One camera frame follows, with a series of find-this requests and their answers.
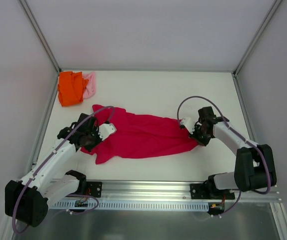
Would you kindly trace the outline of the red t shirt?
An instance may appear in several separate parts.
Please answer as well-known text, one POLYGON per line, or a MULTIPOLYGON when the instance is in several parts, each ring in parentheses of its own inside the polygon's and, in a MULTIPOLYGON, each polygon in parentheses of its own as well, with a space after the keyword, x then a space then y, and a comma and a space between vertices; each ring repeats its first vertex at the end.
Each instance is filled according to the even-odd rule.
POLYGON ((110 122, 116 132, 106 140, 81 152, 96 155, 95 163, 104 164, 113 157, 145 159, 170 156, 191 151, 198 143, 173 118, 134 114, 116 107, 110 122))

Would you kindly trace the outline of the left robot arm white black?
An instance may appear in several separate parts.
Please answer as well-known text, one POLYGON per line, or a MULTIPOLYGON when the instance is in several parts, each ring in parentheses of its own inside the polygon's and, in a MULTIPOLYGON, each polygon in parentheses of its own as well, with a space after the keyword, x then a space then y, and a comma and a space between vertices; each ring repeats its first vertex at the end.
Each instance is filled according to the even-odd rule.
POLYGON ((39 226, 49 208, 66 196, 89 197, 87 177, 81 172, 69 170, 60 180, 52 180, 79 149, 92 150, 115 132, 109 121, 99 123, 93 114, 85 113, 77 122, 61 129, 44 160, 20 180, 11 180, 5 186, 5 214, 12 218, 13 230, 18 231, 17 221, 27 227, 39 226))

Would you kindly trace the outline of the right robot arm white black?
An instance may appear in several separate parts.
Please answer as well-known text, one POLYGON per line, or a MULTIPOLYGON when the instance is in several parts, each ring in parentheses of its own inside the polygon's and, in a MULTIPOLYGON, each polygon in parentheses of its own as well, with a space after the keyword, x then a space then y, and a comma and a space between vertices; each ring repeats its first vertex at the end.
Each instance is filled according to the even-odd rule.
POLYGON ((247 139, 226 117, 215 115, 210 106, 199 109, 198 114, 196 122, 189 117, 180 121, 190 138, 203 147, 217 139, 235 156, 232 172, 213 174, 205 181, 206 195, 216 199, 229 190, 267 194, 277 183, 272 148, 247 139))

